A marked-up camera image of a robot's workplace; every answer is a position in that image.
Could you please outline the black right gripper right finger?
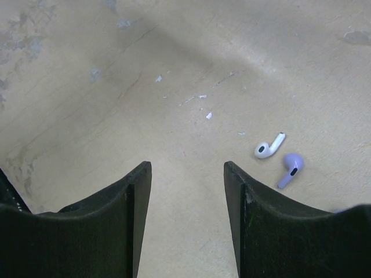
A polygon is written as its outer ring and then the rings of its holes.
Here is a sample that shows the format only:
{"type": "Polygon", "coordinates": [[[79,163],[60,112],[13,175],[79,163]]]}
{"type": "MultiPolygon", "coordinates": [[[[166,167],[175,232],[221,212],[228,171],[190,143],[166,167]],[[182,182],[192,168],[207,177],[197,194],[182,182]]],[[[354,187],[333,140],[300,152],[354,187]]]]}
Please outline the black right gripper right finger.
{"type": "Polygon", "coordinates": [[[292,200],[234,162],[224,187],[239,277],[369,277],[370,206],[340,214],[292,200]]]}

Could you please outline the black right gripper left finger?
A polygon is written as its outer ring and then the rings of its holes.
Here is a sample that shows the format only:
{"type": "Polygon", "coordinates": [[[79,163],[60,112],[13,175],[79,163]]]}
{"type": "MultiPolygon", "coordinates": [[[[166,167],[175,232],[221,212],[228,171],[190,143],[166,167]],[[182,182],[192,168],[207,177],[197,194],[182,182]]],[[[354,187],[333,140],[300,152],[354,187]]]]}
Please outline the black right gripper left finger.
{"type": "Polygon", "coordinates": [[[142,162],[60,211],[33,214],[1,175],[2,277],[136,277],[151,192],[142,162]]]}

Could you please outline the white earbud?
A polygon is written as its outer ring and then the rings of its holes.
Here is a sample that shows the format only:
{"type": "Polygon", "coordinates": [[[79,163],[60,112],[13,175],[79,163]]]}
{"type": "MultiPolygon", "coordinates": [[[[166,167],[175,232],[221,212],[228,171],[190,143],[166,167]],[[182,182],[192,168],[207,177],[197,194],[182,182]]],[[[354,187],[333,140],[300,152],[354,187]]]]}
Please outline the white earbud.
{"type": "Polygon", "coordinates": [[[269,145],[267,142],[260,143],[254,150],[255,157],[258,159],[265,159],[272,156],[282,145],[285,138],[285,133],[279,133],[271,145],[269,145]]]}

